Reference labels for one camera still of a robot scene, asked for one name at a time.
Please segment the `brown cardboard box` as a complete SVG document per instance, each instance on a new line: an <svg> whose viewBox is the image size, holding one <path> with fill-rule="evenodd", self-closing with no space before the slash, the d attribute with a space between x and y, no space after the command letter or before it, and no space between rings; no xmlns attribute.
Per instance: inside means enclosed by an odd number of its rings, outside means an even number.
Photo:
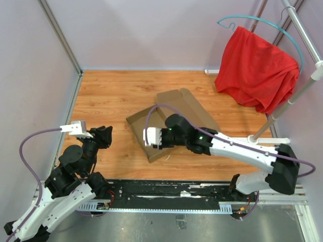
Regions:
<svg viewBox="0 0 323 242"><path fill-rule="evenodd" d="M193 126L207 130L214 134L220 131L220 126L212 116L203 108L194 95L186 88L171 90L158 93L156 95L158 104L167 104L179 111L175 114L166 107L158 107L148 116L151 107L139 111L126 118L131 127L138 143L147 156L148 162L152 163L163 156L169 155L179 146L185 146L188 143L186 139L192 138L195 142L190 146L194 151L205 154L207 151L198 148L197 144L205 144L211 141L211 137L196 130ZM148 121L149 126L162 128L163 138L159 148L145 146L145 123Z"/></svg>

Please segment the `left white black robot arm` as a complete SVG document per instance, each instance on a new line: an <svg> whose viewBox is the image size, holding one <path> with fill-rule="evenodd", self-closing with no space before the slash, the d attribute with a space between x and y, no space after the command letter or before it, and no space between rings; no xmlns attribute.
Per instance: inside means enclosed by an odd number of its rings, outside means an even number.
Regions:
<svg viewBox="0 0 323 242"><path fill-rule="evenodd" d="M47 241L55 228L80 205L93 198L103 199L110 190L100 172L94 172L97 154L112 143L111 126L87 130L84 121L72 122L58 128L43 130L26 137L19 147L19 155L37 181L39 193L35 201L18 220L7 222L4 230L7 241ZM68 133L82 143L71 145L59 157L59 165L41 182L23 155L25 143L40 133Z"/></svg>

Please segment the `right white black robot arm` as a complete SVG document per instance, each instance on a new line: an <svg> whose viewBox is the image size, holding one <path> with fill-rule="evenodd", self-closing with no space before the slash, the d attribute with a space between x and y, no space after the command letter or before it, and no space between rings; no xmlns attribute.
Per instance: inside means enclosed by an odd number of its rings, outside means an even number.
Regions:
<svg viewBox="0 0 323 242"><path fill-rule="evenodd" d="M185 146L195 154L232 158L259 168L258 172L233 176L228 190L233 201L266 189L294 194L300 164L289 145L267 147L239 141L213 129L195 127L178 114L169 116L165 124L159 132L161 149Z"/></svg>

